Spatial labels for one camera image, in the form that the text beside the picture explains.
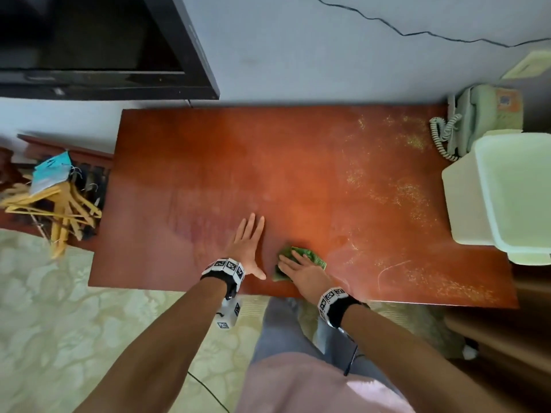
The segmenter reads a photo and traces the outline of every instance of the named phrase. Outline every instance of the wooden table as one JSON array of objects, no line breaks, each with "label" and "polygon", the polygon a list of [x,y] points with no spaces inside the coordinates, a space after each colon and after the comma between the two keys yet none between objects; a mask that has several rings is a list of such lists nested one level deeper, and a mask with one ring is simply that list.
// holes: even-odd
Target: wooden table
[{"label": "wooden table", "polygon": [[[367,300],[516,307],[507,256],[450,234],[432,144],[440,106],[125,110],[89,285],[189,289],[240,219],[258,262],[313,249]],[[297,296],[248,276],[244,293]]]}]

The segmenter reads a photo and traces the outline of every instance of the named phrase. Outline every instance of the jeans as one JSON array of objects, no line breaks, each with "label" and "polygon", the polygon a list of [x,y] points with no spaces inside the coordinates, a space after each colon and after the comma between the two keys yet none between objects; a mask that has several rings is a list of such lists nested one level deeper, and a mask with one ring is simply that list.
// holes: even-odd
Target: jeans
[{"label": "jeans", "polygon": [[[356,344],[339,330],[318,318],[316,333],[323,352],[320,351],[302,333],[298,321],[298,309],[298,302],[293,298],[272,297],[270,299],[251,364],[275,354],[301,352],[327,362],[344,373],[352,359]],[[359,351],[350,368],[350,374],[374,378],[400,396],[402,395],[387,376]]]}]

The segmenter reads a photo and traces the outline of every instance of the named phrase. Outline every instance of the floor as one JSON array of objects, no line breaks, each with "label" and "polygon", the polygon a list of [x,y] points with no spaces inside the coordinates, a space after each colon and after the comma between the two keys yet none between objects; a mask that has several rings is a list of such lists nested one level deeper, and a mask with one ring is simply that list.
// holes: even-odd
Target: floor
[{"label": "floor", "polygon": [[[44,240],[0,229],[0,413],[72,411],[117,356],[181,293],[87,286],[93,253],[69,248],[58,262]],[[190,372],[232,411],[261,329],[267,298],[246,296],[238,325],[211,327]],[[443,326],[438,308],[374,303],[447,357],[462,339]],[[315,307],[304,305],[303,331],[312,337]],[[223,412],[191,377],[172,412]]]}]

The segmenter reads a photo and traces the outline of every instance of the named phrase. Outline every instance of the telephone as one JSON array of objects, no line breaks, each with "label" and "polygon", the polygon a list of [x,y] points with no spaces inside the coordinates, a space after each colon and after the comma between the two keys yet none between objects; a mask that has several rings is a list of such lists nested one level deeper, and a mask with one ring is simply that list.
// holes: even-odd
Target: telephone
[{"label": "telephone", "polygon": [[455,103],[448,97],[448,121],[435,117],[430,120],[432,139],[440,154],[457,161],[471,151],[475,140],[489,130],[522,130],[522,95],[516,89],[475,85],[463,91]]}]

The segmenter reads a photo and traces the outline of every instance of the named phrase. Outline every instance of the scratch on table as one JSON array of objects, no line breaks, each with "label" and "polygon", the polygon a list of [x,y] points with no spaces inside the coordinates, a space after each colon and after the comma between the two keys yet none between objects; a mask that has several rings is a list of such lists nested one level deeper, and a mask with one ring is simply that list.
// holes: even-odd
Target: scratch on table
[{"label": "scratch on table", "polygon": [[381,292],[381,276],[382,276],[382,273],[385,272],[385,271],[388,271],[390,268],[395,268],[396,266],[400,266],[400,265],[403,265],[403,264],[407,264],[408,262],[411,262],[412,260],[411,259],[408,259],[407,261],[404,261],[404,262],[401,262],[399,264],[396,264],[396,265],[391,265],[387,268],[385,268],[384,270],[382,270],[379,275],[377,276],[377,288],[379,289],[379,292]]}]

